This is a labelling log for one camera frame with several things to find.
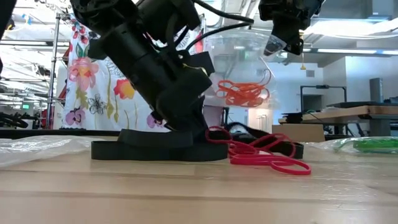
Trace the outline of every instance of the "pink flower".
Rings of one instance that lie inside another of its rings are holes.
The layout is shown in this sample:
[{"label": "pink flower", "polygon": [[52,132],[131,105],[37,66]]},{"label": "pink flower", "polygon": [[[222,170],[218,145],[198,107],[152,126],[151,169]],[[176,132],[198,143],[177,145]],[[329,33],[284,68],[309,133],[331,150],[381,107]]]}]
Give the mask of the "pink flower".
[{"label": "pink flower", "polygon": [[74,123],[81,125],[84,119],[86,119],[86,113],[80,107],[71,110],[65,117],[68,125],[73,125]]},{"label": "pink flower", "polygon": [[162,126],[162,122],[158,122],[158,121],[156,121],[155,120],[155,118],[152,116],[152,115],[148,115],[148,117],[147,117],[147,124],[148,124],[148,127],[150,127],[150,128],[154,128],[155,126],[156,127],[163,127]]},{"label": "pink flower", "polygon": [[95,85],[95,73],[98,72],[98,65],[92,63],[87,57],[78,58],[72,61],[69,67],[69,80],[76,82],[81,91],[86,91],[88,86]]}]

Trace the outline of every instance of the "plastic sheet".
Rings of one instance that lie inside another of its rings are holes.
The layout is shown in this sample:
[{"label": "plastic sheet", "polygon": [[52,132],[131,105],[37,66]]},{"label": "plastic sheet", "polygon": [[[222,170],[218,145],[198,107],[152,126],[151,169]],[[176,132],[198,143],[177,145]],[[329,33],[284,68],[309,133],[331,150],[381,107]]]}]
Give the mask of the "plastic sheet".
[{"label": "plastic sheet", "polygon": [[348,153],[398,153],[398,137],[363,137],[306,143],[319,149]]},{"label": "plastic sheet", "polygon": [[215,67],[206,105],[277,107],[275,76],[263,56],[267,41],[268,36],[252,30],[231,30],[206,39],[205,50]]},{"label": "plastic sheet", "polygon": [[89,151],[91,142],[101,139],[80,136],[34,136],[23,139],[0,139],[0,167],[63,154]]}]

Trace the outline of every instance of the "black base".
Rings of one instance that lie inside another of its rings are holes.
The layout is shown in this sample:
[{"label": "black base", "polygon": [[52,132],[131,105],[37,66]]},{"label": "black base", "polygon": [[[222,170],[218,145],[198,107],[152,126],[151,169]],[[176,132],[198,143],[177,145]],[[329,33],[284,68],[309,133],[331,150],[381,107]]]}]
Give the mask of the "black base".
[{"label": "black base", "polygon": [[227,144],[196,142],[190,132],[123,129],[117,141],[91,143],[91,158],[96,160],[205,162],[226,159],[227,155]]}]

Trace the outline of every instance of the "ceiling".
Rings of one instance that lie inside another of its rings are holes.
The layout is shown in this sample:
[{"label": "ceiling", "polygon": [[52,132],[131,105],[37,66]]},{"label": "ceiling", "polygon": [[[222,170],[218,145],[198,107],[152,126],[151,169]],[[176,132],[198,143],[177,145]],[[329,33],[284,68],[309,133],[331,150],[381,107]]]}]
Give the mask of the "ceiling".
[{"label": "ceiling", "polygon": [[[252,16],[255,20],[253,30],[270,34],[272,30],[272,22],[261,21],[257,10],[256,3],[258,0],[205,0],[208,4],[214,7],[224,9],[226,12],[242,14],[245,1],[249,1],[249,9],[246,15]],[[366,21],[369,23],[380,22],[380,19],[369,19],[368,11],[369,4],[377,0],[327,0],[320,15],[313,18],[312,25],[315,26],[318,22],[330,21],[332,19],[345,19],[347,22],[351,21]],[[391,12],[392,17],[396,17],[398,0],[390,0],[394,2],[394,10]],[[55,15],[56,12],[71,12],[68,5],[69,0],[17,0],[17,6],[13,12],[12,18],[16,23],[14,30],[6,31],[3,41],[0,42],[0,56],[4,63],[4,70],[1,74],[3,78],[10,78],[14,80],[24,80],[23,82],[4,82],[0,81],[0,85],[7,93],[41,93],[46,94],[49,86],[49,77],[38,75],[37,66],[43,66],[51,69],[52,60],[52,42],[55,35]],[[228,25],[229,20],[218,21],[219,17],[214,16],[210,12],[198,8],[199,13],[206,13],[206,20],[208,25]],[[397,34],[395,31],[387,34],[378,35],[392,35]],[[57,57],[61,57],[66,49],[69,39],[72,35],[72,26],[64,19],[61,21],[59,27],[58,42],[61,47],[58,48]],[[43,47],[29,47],[29,46],[15,46],[3,45],[7,41],[12,40],[39,40],[49,42],[49,46]],[[304,35],[305,47],[308,48],[323,48],[323,49],[346,49],[356,47],[366,47],[373,49],[396,49],[398,46],[398,37],[377,40],[361,40],[361,39],[342,39],[330,37],[322,34],[307,34]],[[304,61],[311,63],[318,63],[320,66],[336,60],[338,57],[343,57],[343,54],[305,54]],[[279,59],[278,62],[289,64],[291,62],[301,62],[302,57],[288,54],[286,58]],[[57,62],[57,66],[64,66],[62,62]],[[2,95],[0,97],[0,106],[2,101],[12,100],[10,96]]]}]

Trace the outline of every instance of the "table surface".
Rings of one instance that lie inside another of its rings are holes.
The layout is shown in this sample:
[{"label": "table surface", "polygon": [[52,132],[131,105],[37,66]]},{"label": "table surface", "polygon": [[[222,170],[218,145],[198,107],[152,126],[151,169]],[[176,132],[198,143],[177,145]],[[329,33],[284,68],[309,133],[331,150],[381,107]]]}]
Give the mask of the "table surface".
[{"label": "table surface", "polygon": [[297,177],[228,161],[59,156],[0,170],[4,224],[397,223],[398,157],[307,147]]},{"label": "table surface", "polygon": [[[303,115],[303,123],[357,123],[358,115],[398,115],[398,106],[358,106],[354,108],[335,109],[327,112]],[[286,123],[286,118],[278,120]]]}]

